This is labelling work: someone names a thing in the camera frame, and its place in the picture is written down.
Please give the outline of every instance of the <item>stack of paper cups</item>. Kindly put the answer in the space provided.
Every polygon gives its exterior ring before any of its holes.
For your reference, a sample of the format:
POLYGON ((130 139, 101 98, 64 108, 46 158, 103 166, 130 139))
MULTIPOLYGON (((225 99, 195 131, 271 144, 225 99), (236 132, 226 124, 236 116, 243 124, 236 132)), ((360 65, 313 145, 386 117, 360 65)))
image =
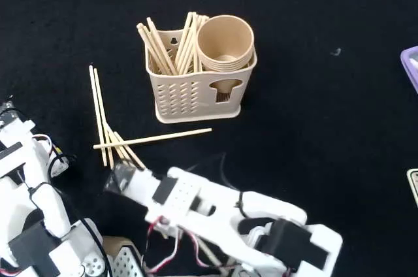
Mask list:
MULTIPOLYGON (((244 67, 254 53, 254 34, 243 19, 222 15, 210 18, 197 33, 197 53, 205 70, 231 72, 244 67)), ((237 80, 216 84, 221 93, 230 93, 237 80)))

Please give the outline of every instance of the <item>purple lid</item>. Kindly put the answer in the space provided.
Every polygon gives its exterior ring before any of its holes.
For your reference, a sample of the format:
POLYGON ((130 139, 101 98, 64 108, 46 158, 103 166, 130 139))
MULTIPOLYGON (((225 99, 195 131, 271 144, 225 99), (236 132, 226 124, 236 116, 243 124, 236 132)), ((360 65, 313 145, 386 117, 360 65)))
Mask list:
POLYGON ((400 54, 400 60, 413 87, 418 93, 418 46, 404 50, 400 54))

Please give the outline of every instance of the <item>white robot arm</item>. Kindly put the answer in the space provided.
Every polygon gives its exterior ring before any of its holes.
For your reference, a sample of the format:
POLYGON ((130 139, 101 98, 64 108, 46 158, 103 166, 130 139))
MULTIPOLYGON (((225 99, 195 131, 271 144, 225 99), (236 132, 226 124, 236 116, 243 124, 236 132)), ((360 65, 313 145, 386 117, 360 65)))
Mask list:
POLYGON ((146 206, 146 221, 164 235, 176 237, 180 230, 219 246, 241 264, 237 276, 244 269, 250 276, 329 277, 340 253, 341 236, 324 225, 306 225, 299 207, 241 193, 176 167, 160 181, 151 171, 121 163, 108 188, 146 206), (242 221, 259 218, 270 223, 248 235, 239 233, 242 221))
MULTIPOLYGON (((58 154, 51 150, 52 141, 37 140, 31 132, 35 124, 12 110, 11 102, 0 106, 0 142, 6 147, 0 152, 0 259, 8 263, 0 276, 100 276, 105 263, 98 246, 81 221, 71 225, 49 184, 48 167, 59 174, 68 161, 52 163, 58 154), (43 218, 28 224, 36 209, 43 218)), ((94 223, 86 221, 101 240, 94 223)))

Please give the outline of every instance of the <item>black tablecloth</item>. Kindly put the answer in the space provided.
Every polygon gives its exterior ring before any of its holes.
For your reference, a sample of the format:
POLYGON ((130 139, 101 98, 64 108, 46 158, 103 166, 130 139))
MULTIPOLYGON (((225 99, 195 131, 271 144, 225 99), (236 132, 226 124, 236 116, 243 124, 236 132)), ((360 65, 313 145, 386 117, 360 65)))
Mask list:
MULTIPOLYGON (((221 182, 211 158, 226 152, 236 187, 292 202, 343 236, 335 277, 416 276, 418 210, 406 171, 418 166, 418 96, 399 55, 417 36, 413 0, 0 0, 0 97, 13 95, 78 156, 56 185, 102 234, 141 248, 146 224, 143 208, 102 193, 90 62, 108 122, 126 139, 214 128, 135 146, 149 168, 201 163, 197 173, 221 182), (159 29, 181 28, 189 10, 235 14, 254 29, 259 63, 238 118, 155 118, 135 26, 151 16, 159 29)), ((156 262, 172 242, 154 239, 156 262)), ((190 250, 182 244, 163 274, 203 273, 190 250)))

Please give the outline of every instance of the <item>chopstick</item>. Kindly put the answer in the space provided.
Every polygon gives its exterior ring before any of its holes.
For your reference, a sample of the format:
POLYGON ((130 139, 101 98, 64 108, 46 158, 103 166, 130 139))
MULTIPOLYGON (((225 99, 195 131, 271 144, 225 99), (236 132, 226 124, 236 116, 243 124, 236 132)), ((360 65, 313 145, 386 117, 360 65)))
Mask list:
POLYGON ((169 70, 166 69, 166 67, 161 62, 159 56, 157 55, 157 54, 159 54, 158 49, 154 48, 155 46, 153 47, 153 45, 152 45, 153 41, 149 40, 149 38, 147 36, 147 33, 144 31, 144 25, 143 24, 138 24, 137 29, 138 29, 139 35, 141 36, 142 40, 144 41, 145 46, 150 51, 150 54, 153 57, 155 63, 157 64, 157 66, 161 70, 161 73, 162 74, 170 74, 169 70))
MULTIPOLYGON (((112 141, 112 143, 118 143, 120 142, 119 139, 117 138, 117 136, 115 135, 115 133, 113 132, 113 130, 110 128, 108 123, 104 124, 110 140, 112 141)), ((117 146, 115 147, 116 152, 118 153, 120 159, 127 159, 128 161, 131 160, 131 158, 129 157, 128 153, 125 151, 125 149, 123 148, 123 146, 117 146)))
POLYGON ((186 137, 188 135, 198 135, 201 133, 206 133, 206 132, 211 132, 211 131, 212 131, 212 128, 207 128, 207 129, 184 131, 184 132, 179 132, 179 133, 171 133, 168 135, 157 135, 155 137, 148 137, 148 138, 136 138, 135 140, 125 140, 123 142, 112 142, 112 143, 106 143, 106 144, 102 143, 102 144, 93 145, 93 149, 98 150, 98 149, 103 149, 107 147, 124 146, 124 145, 131 145, 131 144, 153 142, 153 141, 158 141, 158 140, 180 138, 180 137, 186 137))
POLYGON ((157 46, 159 47, 160 52, 162 53, 166 62, 169 65, 171 73, 174 76, 176 76, 178 74, 177 70, 174 68, 174 65, 172 64, 170 56, 168 55, 167 50, 164 47, 163 41, 161 40, 161 37, 159 36, 159 33, 157 32, 157 28, 155 27, 150 17, 146 18, 146 21, 148 23, 148 27, 150 27, 150 31, 151 31, 152 37, 154 38, 154 41, 157 43, 157 46))
POLYGON ((197 62, 197 49, 196 49, 196 38, 197 38, 197 14, 194 13, 193 15, 193 72, 196 73, 198 62, 197 62))
MULTIPOLYGON (((106 114, 105 114, 105 108, 103 106, 103 97, 102 97, 102 91, 101 91, 101 88, 100 88, 99 74, 97 73, 96 68, 94 68, 94 78, 95 78, 95 81, 96 81, 97 98, 99 99, 99 110, 100 110, 100 114, 101 114, 102 126, 104 128, 105 127, 104 123, 106 123, 106 114)), ((104 140, 106 141, 106 143, 110 142, 109 141, 109 134, 108 134, 107 130, 104 131, 104 140)), ((112 149, 111 148, 107 148, 107 154, 109 156, 110 169, 113 169, 114 162, 113 162, 113 154, 112 154, 112 149)))
POLYGON ((179 43, 178 49, 177 49, 176 58, 174 60, 176 65, 178 65, 178 61, 180 59, 180 54, 181 54, 181 51, 183 50, 183 46, 184 46, 185 40, 187 38, 187 33, 189 32, 190 22, 192 20, 192 17, 193 17, 193 13, 188 12, 187 13, 187 18, 185 19, 185 24, 184 24, 184 28, 183 28, 183 32, 182 32, 182 38, 180 39, 180 43, 179 43))
MULTIPOLYGON (((97 101, 96 82, 94 78, 92 65, 89 66, 89 73, 90 73, 91 91, 93 92, 94 111, 96 114, 97 132, 99 133, 99 141, 102 144, 103 143, 103 127, 102 127, 103 123, 100 117, 99 103, 97 101)), ((103 148, 101 151, 102 151, 103 166, 107 166, 106 150, 103 148)))
POLYGON ((181 75, 203 71, 202 63, 197 53, 197 31, 207 19, 209 17, 198 15, 196 12, 187 13, 177 53, 173 60, 170 58, 163 40, 150 17, 146 19, 149 29, 142 23, 137 25, 138 33, 146 48, 150 51, 161 74, 181 75))
MULTIPOLYGON (((124 142, 122 137, 119 135, 119 133, 115 131, 114 134, 120 142, 124 142)), ((128 145, 125 145, 124 147, 125 147, 125 150, 129 153, 129 155, 133 158, 133 160, 136 161, 139 167, 141 167, 142 169, 146 169, 145 164, 139 159, 139 157, 134 153, 134 151, 132 151, 131 147, 129 147, 128 145)))
MULTIPOLYGON (((190 32, 189 32, 189 34, 190 34, 190 36, 191 36, 191 42, 190 42, 190 45, 189 45, 189 47, 188 47, 188 49, 187 49, 187 54, 186 54, 186 61, 184 61, 183 62, 183 66, 181 67, 181 74, 186 74, 187 72, 188 72, 188 70, 189 70, 189 67, 190 67, 190 63, 191 63, 191 60, 193 59, 194 60, 194 55, 195 55, 195 50, 196 50, 196 48, 195 48, 195 34, 194 34, 194 32, 196 31, 195 30, 195 27, 196 28, 198 28, 198 27, 200 27, 201 26, 201 23, 202 23, 202 21, 203 21, 203 17, 202 16, 199 16, 199 17, 196 17, 196 18, 194 18, 193 19, 193 25, 192 25, 192 29, 190 30, 190 32)), ((193 72, 197 72, 197 71, 195 71, 195 64, 194 64, 194 62, 193 62, 193 72)))

